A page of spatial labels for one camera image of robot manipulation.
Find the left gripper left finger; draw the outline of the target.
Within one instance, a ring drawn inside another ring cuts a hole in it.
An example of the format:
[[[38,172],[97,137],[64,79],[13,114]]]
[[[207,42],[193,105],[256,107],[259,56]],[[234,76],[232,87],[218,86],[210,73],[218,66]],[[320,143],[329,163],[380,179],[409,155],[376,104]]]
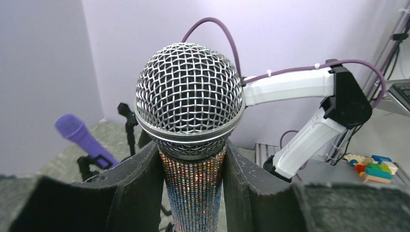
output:
[[[156,232],[164,172],[157,146],[84,183],[45,175],[0,177],[3,232]]]

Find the black round-base mic stand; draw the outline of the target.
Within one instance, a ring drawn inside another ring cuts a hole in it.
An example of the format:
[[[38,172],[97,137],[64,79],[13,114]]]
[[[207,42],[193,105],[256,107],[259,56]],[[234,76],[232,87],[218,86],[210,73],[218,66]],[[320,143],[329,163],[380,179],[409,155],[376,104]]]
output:
[[[102,154],[99,154],[94,158],[90,156],[80,156],[76,162],[84,182],[99,174],[98,171],[91,171],[90,165],[96,165],[103,170],[108,170],[113,166],[113,162],[104,157]]]

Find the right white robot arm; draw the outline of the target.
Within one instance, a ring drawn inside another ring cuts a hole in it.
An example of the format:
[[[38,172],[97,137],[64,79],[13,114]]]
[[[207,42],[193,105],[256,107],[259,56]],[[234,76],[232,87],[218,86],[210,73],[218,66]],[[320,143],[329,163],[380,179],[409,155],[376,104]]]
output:
[[[298,170],[341,133],[366,123],[372,105],[345,67],[345,60],[298,67],[249,77],[244,83],[246,106],[320,97],[319,108],[306,125],[263,164],[270,174],[291,182]]]

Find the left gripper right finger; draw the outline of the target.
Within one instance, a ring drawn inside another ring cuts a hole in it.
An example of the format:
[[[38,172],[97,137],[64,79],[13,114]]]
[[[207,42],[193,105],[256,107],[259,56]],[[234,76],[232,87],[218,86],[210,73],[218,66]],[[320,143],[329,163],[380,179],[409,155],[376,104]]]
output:
[[[410,192],[354,183],[290,184],[227,144],[223,192],[230,232],[407,232]]]

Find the purple microphone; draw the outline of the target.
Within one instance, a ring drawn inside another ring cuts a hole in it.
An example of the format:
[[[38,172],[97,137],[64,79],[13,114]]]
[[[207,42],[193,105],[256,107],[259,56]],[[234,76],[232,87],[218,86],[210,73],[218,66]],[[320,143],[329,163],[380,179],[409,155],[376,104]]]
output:
[[[83,149],[99,168],[106,170],[119,164],[118,160],[88,131],[84,121],[75,115],[63,115],[54,126],[63,138]]]

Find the glitter silver microphone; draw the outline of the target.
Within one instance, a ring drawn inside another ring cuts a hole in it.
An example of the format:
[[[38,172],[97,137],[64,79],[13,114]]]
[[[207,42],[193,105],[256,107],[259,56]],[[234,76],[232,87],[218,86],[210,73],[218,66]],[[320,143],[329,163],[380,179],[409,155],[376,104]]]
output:
[[[215,232],[227,140],[245,106],[241,78],[221,53],[174,43],[136,84],[137,122],[157,145],[177,232]]]

